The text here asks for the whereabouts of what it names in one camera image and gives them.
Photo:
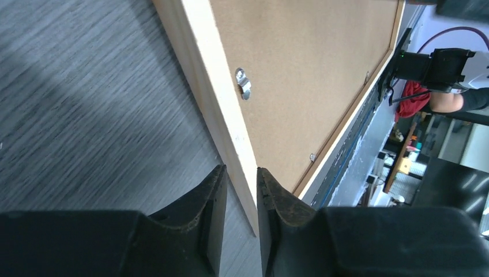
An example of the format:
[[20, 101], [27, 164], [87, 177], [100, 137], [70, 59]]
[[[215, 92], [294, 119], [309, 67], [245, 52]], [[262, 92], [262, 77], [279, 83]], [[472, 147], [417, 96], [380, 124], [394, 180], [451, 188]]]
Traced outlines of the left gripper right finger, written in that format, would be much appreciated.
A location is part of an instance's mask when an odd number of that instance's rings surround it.
[[263, 276], [487, 276], [488, 251], [462, 211], [313, 209], [257, 169]]

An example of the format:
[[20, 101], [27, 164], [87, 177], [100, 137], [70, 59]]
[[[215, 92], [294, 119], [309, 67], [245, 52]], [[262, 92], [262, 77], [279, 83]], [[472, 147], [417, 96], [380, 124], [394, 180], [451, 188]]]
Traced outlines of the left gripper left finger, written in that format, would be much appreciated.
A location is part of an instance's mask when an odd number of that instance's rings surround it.
[[151, 215], [133, 210], [1, 213], [2, 276], [218, 276], [227, 169]]

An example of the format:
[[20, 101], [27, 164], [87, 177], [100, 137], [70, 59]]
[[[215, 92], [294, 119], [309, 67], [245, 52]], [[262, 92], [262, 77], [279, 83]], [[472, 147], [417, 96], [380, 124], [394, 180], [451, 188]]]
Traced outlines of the light wooden picture frame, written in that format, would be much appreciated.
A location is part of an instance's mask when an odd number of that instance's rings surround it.
[[[223, 162], [228, 167], [231, 182], [249, 224], [253, 232], [258, 233], [255, 178], [256, 170], [259, 166], [254, 156], [246, 123], [239, 105], [240, 100], [243, 100], [240, 88], [236, 83], [235, 72], [231, 72], [228, 67], [211, 2], [154, 1], [154, 6], [215, 146]], [[389, 59], [383, 65], [373, 83], [368, 86], [365, 99], [358, 106], [354, 116], [358, 114], [367, 99], [369, 90], [377, 82], [391, 60], [397, 44], [400, 25]], [[349, 124], [345, 127], [343, 135], [346, 133]], [[332, 155], [334, 148], [339, 144], [342, 136], [338, 138], [330, 154], [321, 162], [318, 175], [327, 159]], [[303, 199], [305, 194], [303, 196], [294, 195]]]

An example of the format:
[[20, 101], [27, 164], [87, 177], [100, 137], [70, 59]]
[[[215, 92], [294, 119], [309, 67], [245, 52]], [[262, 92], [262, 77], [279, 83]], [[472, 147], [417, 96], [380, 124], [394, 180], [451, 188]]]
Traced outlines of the brown fibreboard backing board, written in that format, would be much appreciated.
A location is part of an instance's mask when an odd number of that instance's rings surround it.
[[[390, 57], [403, 1], [212, 1], [257, 165], [303, 196]], [[310, 154], [316, 154], [311, 162]]]

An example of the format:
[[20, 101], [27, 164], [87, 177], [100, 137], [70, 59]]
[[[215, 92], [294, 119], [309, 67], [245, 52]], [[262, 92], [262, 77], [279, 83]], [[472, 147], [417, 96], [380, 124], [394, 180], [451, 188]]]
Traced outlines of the person forearm in background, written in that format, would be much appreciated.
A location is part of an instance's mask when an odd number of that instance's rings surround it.
[[461, 93], [430, 92], [430, 100], [421, 109], [426, 113], [456, 113], [488, 107], [488, 88], [469, 89]]

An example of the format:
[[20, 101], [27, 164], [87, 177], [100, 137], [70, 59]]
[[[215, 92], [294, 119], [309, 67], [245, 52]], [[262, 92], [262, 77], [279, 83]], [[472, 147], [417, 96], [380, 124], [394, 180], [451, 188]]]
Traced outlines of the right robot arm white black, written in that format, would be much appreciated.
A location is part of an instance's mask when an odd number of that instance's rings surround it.
[[437, 48], [431, 54], [402, 51], [394, 77], [414, 81], [431, 91], [454, 93], [488, 87], [488, 52]]

